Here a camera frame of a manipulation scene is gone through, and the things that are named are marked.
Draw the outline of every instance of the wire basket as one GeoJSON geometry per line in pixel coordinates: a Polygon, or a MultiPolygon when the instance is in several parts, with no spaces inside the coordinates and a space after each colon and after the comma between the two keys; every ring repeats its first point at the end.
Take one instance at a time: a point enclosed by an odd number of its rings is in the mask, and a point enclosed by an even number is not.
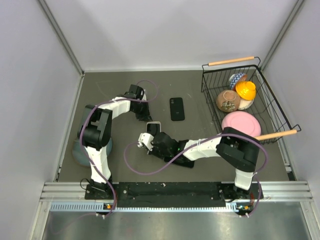
{"type": "MultiPolygon", "coordinates": [[[[256,86],[256,97],[253,101],[253,104],[243,111],[253,115],[258,120],[261,126],[261,135],[287,131],[295,127],[298,127],[298,131],[301,131],[299,125],[292,127],[289,123],[287,116],[285,115],[273,91],[267,83],[267,80],[258,67],[260,62],[261,60],[259,57],[251,56],[202,65],[203,72],[201,92],[204,93],[206,103],[208,104],[212,116],[213,125],[217,133],[222,132],[222,120],[228,113],[221,111],[217,107],[216,99],[219,93],[222,91],[230,90],[229,78],[233,74],[237,73],[247,74],[246,80],[253,82],[256,86]],[[258,65],[252,64],[208,70],[210,67],[221,64],[230,64],[250,60],[258,60],[258,65]]],[[[280,138],[281,137],[262,140],[260,143],[275,143],[280,138]]]]}

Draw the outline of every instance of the gray table surface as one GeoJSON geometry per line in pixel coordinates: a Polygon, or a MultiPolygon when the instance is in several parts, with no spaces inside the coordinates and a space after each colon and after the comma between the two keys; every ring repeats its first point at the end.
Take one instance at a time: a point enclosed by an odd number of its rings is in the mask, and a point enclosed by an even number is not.
{"type": "MultiPolygon", "coordinates": [[[[72,156],[72,147],[77,137],[85,105],[108,101],[124,94],[130,84],[140,80],[152,80],[159,89],[156,100],[149,104],[154,121],[161,122],[161,129],[173,139],[185,140],[206,138],[217,132],[211,122],[211,115],[204,94],[201,92],[202,71],[143,71],[143,72],[101,72],[86,73],[80,92],[74,120],[71,127],[66,152],[59,175],[59,182],[78,182],[90,178],[91,170],[80,166],[72,156]],[[185,120],[171,121],[169,99],[183,98],[185,120]]],[[[141,83],[150,99],[155,89],[150,83],[141,83]]],[[[194,168],[171,165],[162,172],[143,176],[129,170],[124,162],[125,147],[138,140],[140,133],[146,131],[146,123],[137,121],[134,113],[120,115],[112,121],[111,137],[113,149],[108,157],[114,182],[206,182],[234,181],[235,169],[220,157],[199,159],[194,168]]],[[[270,160],[258,175],[261,181],[287,181],[288,175],[277,143],[264,145],[270,160]]],[[[129,162],[141,172],[152,172],[165,163],[154,156],[147,155],[144,149],[133,147],[129,150],[129,162]]],[[[257,167],[264,162],[260,153],[257,167]]]]}
{"type": "Polygon", "coordinates": [[[262,202],[249,219],[233,212],[115,212],[76,220],[83,214],[50,212],[43,240],[311,240],[299,202],[262,202]]]}

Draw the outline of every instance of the smartphone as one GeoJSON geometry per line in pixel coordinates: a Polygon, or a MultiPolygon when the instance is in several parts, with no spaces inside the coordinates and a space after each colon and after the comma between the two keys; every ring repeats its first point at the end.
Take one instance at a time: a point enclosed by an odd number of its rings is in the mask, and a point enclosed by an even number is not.
{"type": "Polygon", "coordinates": [[[182,97],[170,98],[170,114],[172,121],[183,121],[185,120],[185,109],[184,101],[182,97]]]}
{"type": "Polygon", "coordinates": [[[146,123],[146,132],[155,136],[161,132],[161,123],[159,121],[149,121],[146,123]]]}

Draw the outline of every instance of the robotic arm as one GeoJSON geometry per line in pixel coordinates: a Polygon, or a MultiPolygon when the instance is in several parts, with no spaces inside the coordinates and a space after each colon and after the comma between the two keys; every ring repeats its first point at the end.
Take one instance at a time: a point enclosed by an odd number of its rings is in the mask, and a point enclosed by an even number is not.
{"type": "MultiPolygon", "coordinates": [[[[136,119],[139,121],[148,122],[152,120],[147,102],[130,101],[129,99],[145,101],[147,97],[141,87],[131,85],[129,91],[124,95],[117,96],[109,101],[109,103],[100,105],[92,114],[83,132],[82,145],[85,147],[90,159],[94,162],[94,165],[91,164],[91,181],[96,188],[101,190],[105,189],[106,181],[97,173],[94,166],[106,179],[109,180],[111,178],[106,148],[111,137],[112,120],[127,112],[135,113],[136,119]]],[[[87,105],[85,107],[77,133],[78,138],[89,113],[94,107],[94,105],[87,105]]]]}
{"type": "MultiPolygon", "coordinates": [[[[250,189],[259,154],[259,148],[254,144],[236,137],[225,136],[204,143],[201,142],[206,138],[176,141],[159,129],[160,127],[154,124],[153,129],[150,128],[147,132],[141,133],[138,139],[138,147],[145,147],[148,154],[163,159],[165,162],[169,162],[183,151],[183,154],[173,163],[189,168],[194,166],[195,160],[222,157],[236,168],[234,185],[245,191],[250,189]]],[[[259,143],[255,138],[231,127],[226,127],[222,134],[237,134],[259,143]]]]}

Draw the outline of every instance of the white wall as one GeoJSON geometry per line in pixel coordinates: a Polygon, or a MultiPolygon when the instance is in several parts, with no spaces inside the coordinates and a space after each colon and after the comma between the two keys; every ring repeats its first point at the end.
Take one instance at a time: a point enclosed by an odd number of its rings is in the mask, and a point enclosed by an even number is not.
{"type": "Polygon", "coordinates": [[[46,0],[87,70],[265,57],[295,0],[46,0]]]}
{"type": "Polygon", "coordinates": [[[290,121],[302,131],[286,137],[294,171],[308,180],[320,210],[320,1],[308,0],[265,71],[290,121]]]}
{"type": "Polygon", "coordinates": [[[0,238],[28,238],[79,74],[35,0],[0,7],[0,238]]]}

